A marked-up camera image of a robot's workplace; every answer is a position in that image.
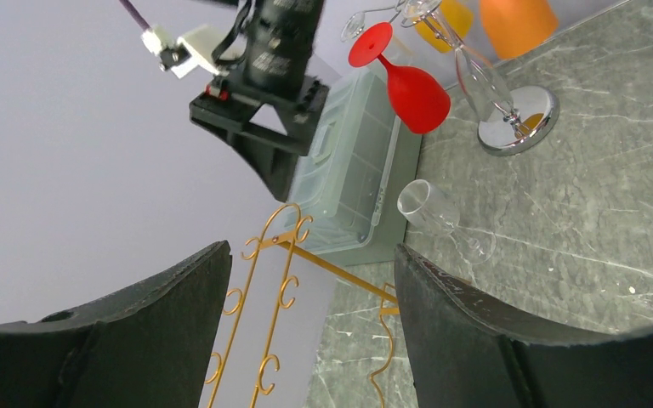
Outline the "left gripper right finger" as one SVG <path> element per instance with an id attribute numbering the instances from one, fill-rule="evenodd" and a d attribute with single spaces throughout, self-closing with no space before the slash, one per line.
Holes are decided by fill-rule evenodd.
<path id="1" fill-rule="evenodd" d="M 400 244 L 400 321 L 422 407 L 653 407 L 653 326 L 607 334 L 515 308 Z"/>

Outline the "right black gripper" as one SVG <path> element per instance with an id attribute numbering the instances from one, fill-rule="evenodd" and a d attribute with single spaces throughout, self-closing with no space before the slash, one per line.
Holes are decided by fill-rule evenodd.
<path id="1" fill-rule="evenodd" d="M 191 121 L 227 141 L 279 202 L 287 202 L 298 158 L 311 150 L 329 87 L 314 76 L 296 94 L 217 76 L 189 106 Z"/>

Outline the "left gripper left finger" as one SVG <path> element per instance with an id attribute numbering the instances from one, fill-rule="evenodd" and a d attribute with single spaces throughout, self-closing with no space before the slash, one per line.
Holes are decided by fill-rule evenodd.
<path id="1" fill-rule="evenodd" d="M 196 407 L 230 282 L 217 241 L 39 321 L 0 324 L 0 407 Z"/>

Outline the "clear glass with red dots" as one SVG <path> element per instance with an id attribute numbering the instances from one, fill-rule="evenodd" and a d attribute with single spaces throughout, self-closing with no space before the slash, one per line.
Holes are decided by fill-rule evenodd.
<path id="1" fill-rule="evenodd" d="M 401 215 L 418 230 L 436 236 L 449 236 L 465 262 L 483 264 L 496 249 L 493 233 L 479 235 L 459 227 L 461 213 L 456 202 L 442 189 L 425 179 L 415 179 L 399 193 L 396 206 Z"/>

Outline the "red goblet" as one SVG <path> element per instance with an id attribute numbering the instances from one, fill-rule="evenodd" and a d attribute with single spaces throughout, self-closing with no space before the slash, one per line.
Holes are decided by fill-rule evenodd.
<path id="1" fill-rule="evenodd" d="M 413 132 L 426 134 L 438 128 L 451 110 L 451 97 L 428 72 L 390 62 L 384 51 L 393 37 L 392 25 L 378 23 L 354 42 L 348 61 L 363 67 L 377 60 L 387 74 L 387 95 L 396 115 Z"/>

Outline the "clear stemless glass front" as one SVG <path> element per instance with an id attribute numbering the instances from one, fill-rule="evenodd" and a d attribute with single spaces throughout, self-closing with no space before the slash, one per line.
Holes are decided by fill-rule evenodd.
<path id="1" fill-rule="evenodd" d="M 366 12 L 360 11 L 353 14 L 345 23 L 340 34 L 342 43 L 354 41 L 365 29 Z"/>

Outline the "tall clear flute glass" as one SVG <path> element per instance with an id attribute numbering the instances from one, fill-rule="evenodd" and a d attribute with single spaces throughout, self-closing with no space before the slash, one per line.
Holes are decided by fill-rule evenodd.
<path id="1" fill-rule="evenodd" d="M 402 8 L 406 26 L 422 26 L 454 54 L 458 85 L 478 120 L 489 122 L 500 117 L 514 125 L 519 112 L 502 77 L 491 63 L 463 37 L 474 22 L 471 10 L 459 1 L 407 1 Z"/>

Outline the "silver wire glass rack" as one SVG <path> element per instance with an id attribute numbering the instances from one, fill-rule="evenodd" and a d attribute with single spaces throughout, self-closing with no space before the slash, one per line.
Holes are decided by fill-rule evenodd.
<path id="1" fill-rule="evenodd" d="M 559 101 L 547 88 L 530 85 L 510 90 L 492 63 L 468 46 L 441 7 L 445 1 L 399 1 L 402 26 L 425 24 L 434 39 L 448 44 L 457 83 L 476 115 L 477 139 L 493 156 L 512 156 L 541 142 L 559 117 Z"/>

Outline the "orange goblet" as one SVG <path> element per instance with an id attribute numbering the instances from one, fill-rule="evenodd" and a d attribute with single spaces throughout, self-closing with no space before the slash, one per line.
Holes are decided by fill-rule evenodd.
<path id="1" fill-rule="evenodd" d="M 510 60 L 554 34 L 559 20 L 547 0 L 481 0 L 479 15 L 497 57 Z"/>

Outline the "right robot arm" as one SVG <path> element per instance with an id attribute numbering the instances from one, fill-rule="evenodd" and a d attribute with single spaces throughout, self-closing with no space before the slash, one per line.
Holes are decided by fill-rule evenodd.
<path id="1" fill-rule="evenodd" d="M 246 1 L 210 53 L 221 68 L 190 102 L 190 121 L 229 145 L 287 201 L 329 87 L 307 73 L 322 1 Z"/>

